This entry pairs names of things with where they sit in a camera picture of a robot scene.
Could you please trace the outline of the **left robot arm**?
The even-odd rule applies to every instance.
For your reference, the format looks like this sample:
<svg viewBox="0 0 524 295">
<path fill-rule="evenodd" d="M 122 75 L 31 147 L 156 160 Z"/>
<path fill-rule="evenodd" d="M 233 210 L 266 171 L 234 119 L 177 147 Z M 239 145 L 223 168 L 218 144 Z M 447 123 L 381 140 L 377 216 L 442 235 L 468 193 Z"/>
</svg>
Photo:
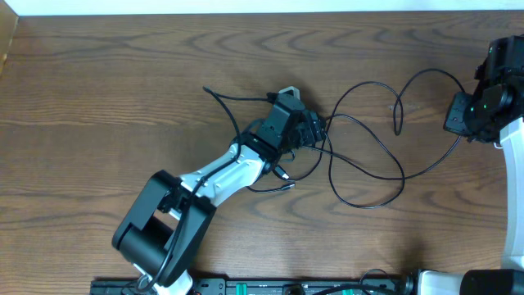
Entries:
<svg viewBox="0 0 524 295">
<path fill-rule="evenodd" d="M 274 172 L 282 155 L 324 139 L 326 121 L 291 90 L 271 93 L 266 118 L 236 129 L 228 150 L 192 173 L 156 172 L 116 229 L 112 246 L 142 273 L 133 293 L 185 294 L 187 269 L 217 207 Z"/>
</svg>

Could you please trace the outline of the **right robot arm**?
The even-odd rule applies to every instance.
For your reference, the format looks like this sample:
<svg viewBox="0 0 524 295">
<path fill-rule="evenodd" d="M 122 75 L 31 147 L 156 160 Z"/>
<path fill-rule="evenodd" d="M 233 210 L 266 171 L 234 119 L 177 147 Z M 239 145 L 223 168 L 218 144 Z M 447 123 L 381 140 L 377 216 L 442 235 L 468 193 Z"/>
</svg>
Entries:
<svg viewBox="0 0 524 295">
<path fill-rule="evenodd" d="M 523 292 L 523 37 L 492 41 L 476 69 L 473 93 L 454 95 L 444 130 L 468 141 L 492 143 L 504 153 L 507 230 L 501 266 L 451 274 L 419 270 L 401 294 L 521 294 Z"/>
</svg>

